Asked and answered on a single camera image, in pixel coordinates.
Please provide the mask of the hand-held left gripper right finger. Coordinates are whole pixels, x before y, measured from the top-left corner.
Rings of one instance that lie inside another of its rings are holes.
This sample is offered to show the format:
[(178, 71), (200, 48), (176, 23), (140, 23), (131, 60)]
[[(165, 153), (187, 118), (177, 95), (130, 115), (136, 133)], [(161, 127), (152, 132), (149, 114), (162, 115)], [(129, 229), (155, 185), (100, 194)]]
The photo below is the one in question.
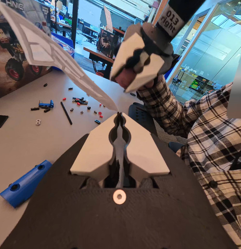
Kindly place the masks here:
[(120, 124), (126, 142), (123, 155), (125, 176), (168, 175), (170, 170), (151, 133), (125, 113), (120, 113)]

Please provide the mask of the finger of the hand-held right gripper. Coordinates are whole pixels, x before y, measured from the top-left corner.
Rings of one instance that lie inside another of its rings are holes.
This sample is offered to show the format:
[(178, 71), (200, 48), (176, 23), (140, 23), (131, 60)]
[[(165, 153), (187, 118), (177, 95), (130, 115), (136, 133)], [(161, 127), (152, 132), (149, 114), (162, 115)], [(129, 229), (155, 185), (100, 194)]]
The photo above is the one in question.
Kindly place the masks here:
[(136, 91), (146, 85), (151, 80), (155, 79), (165, 61), (156, 54), (151, 54), (148, 57), (147, 53), (141, 53), (140, 61), (133, 66), (133, 71), (136, 73), (135, 79), (125, 89), (126, 93)]
[(113, 63), (110, 80), (114, 81), (116, 76), (118, 76), (124, 68), (135, 67), (140, 61), (140, 55), (144, 47), (144, 41), (137, 33), (134, 33), (127, 40), (123, 41)]

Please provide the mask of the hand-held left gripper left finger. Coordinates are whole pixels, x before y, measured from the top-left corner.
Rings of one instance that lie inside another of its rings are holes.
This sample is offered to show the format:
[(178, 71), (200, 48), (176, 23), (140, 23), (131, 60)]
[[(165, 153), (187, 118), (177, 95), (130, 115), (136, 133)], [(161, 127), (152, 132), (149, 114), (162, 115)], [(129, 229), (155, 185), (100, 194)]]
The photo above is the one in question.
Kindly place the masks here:
[(119, 113), (93, 129), (72, 167), (71, 174), (79, 176), (114, 176), (118, 169), (114, 141), (117, 138)]

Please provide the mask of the blue curved panel piece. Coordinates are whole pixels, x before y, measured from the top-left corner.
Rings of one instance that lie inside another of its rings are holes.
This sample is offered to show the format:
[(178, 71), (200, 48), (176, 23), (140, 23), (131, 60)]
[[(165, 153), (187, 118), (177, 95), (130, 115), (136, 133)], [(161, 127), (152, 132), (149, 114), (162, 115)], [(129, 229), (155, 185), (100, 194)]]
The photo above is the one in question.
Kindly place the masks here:
[(44, 160), (15, 182), (11, 183), (8, 188), (0, 193), (0, 196), (13, 208), (19, 207), (33, 195), (37, 185), (51, 166), (52, 163)]

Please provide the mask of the person's right forearm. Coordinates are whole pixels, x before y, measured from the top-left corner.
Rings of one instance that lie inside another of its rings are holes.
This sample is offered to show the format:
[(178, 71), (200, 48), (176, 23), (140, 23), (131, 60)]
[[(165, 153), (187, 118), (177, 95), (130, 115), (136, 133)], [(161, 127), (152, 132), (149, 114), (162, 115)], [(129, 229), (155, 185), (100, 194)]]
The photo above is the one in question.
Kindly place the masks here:
[(137, 90), (137, 98), (143, 101), (147, 112), (169, 135), (187, 138), (195, 118), (192, 116), (192, 103), (181, 104), (172, 94), (163, 75), (152, 80), (151, 84)]

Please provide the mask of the person's right hand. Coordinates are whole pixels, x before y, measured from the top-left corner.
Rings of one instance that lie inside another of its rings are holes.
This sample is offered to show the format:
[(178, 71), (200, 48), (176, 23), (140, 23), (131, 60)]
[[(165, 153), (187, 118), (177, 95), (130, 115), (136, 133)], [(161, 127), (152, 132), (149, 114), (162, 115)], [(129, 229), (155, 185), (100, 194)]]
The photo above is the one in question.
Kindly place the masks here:
[[(131, 68), (124, 68), (122, 72), (115, 78), (116, 83), (118, 83), (122, 88), (126, 89), (135, 79), (136, 73)], [(149, 81), (146, 85), (140, 87), (138, 90), (143, 91), (152, 88), (154, 85), (154, 80)]]

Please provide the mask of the dark toy set box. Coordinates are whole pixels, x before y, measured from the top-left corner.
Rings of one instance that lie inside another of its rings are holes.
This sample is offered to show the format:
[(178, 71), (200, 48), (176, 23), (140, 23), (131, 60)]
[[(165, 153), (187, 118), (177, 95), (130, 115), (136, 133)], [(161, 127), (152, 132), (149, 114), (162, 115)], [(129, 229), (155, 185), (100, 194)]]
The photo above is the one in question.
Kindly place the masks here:
[(114, 50), (119, 43), (119, 36), (100, 28), (97, 39), (97, 50), (106, 57), (113, 58)]

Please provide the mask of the wooden background table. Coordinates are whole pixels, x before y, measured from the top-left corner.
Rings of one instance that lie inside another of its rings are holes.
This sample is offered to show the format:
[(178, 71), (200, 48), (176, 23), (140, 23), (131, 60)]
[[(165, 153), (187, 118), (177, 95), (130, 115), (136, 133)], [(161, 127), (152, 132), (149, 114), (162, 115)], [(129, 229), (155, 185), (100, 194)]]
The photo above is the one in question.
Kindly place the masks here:
[[(98, 51), (96, 47), (83, 47), (83, 50), (90, 53), (89, 59), (92, 61), (95, 73), (98, 76), (110, 79), (110, 71), (114, 62), (114, 59), (107, 57), (102, 52)], [(102, 62), (102, 65), (106, 65), (105, 70), (98, 71), (96, 69), (96, 62)]]

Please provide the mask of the thin black rod piece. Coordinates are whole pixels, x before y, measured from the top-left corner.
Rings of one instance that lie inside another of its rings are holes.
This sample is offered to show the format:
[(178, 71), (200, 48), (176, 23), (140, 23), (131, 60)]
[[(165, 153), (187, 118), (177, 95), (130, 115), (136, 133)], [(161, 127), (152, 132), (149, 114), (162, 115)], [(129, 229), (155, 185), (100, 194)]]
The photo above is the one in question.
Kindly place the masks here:
[(68, 119), (70, 125), (72, 125), (71, 118), (69, 117), (69, 114), (68, 114), (68, 112), (67, 112), (65, 106), (63, 105), (63, 102), (61, 101), (60, 104), (61, 104), (61, 106), (62, 106), (62, 108), (63, 108), (63, 111), (64, 111), (64, 113), (65, 113), (65, 115), (66, 115), (66, 117), (67, 117), (67, 119)]

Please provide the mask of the scattered small brick pieces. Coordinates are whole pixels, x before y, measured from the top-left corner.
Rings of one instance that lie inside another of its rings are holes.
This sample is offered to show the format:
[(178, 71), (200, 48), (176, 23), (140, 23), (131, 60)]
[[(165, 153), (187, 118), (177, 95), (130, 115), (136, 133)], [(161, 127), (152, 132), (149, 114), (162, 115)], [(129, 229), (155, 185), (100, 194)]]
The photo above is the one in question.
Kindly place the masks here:
[[(88, 104), (88, 100), (84, 100), (84, 98), (75, 98), (75, 97), (73, 97), (72, 102), (76, 102), (77, 105), (86, 105), (86, 104)], [(99, 121), (99, 120), (95, 120), (94, 122), (97, 123), (97, 124), (101, 124), (101, 121)]]

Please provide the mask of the black steel pole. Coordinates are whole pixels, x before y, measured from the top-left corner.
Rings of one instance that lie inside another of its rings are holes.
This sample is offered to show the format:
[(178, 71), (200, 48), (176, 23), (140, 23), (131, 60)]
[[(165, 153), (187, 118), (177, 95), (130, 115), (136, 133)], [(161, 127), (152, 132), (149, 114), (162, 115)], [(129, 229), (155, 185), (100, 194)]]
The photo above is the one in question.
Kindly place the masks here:
[(77, 19), (78, 19), (78, 4), (79, 4), (79, 0), (73, 0), (71, 40), (73, 41), (73, 47), (74, 48), (75, 48), (75, 43), (76, 43), (76, 30), (77, 30)]

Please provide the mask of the blue storage bin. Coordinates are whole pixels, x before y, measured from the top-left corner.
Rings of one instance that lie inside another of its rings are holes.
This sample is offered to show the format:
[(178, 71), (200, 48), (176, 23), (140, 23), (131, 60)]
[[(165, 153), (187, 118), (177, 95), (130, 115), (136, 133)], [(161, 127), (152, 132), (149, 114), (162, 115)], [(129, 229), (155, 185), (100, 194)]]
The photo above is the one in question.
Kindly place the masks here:
[(65, 69), (65, 64), (72, 61), (72, 59), (69, 59), (68, 56), (70, 55), (70, 57), (72, 57), (73, 59), (75, 57), (73, 41), (54, 32), (51, 32), (51, 38), (54, 43), (56, 43), (53, 48), (56, 62), (52, 64), (52, 67), (57, 71), (62, 71), (63, 69)]

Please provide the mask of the colourful sticker sheet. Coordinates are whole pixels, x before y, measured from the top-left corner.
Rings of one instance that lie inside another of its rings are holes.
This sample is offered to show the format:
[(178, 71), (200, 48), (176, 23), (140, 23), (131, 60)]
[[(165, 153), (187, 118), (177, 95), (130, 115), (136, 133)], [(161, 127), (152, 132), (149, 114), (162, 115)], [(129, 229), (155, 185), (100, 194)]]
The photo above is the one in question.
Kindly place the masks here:
[(115, 102), (85, 74), (72, 56), (47, 34), (2, 2), (0, 12), (15, 33), (29, 64), (59, 68), (87, 95), (109, 110), (119, 111)]

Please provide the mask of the black toy set box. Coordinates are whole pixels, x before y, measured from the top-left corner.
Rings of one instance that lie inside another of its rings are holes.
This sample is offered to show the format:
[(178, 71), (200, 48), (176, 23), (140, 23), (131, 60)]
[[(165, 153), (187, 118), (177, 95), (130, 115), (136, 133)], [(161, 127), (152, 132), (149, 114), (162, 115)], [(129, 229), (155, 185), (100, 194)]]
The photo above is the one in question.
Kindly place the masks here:
[[(1, 1), (51, 36), (50, 7), (44, 1)], [(30, 65), (4, 15), (0, 12), (0, 98), (52, 71)]]

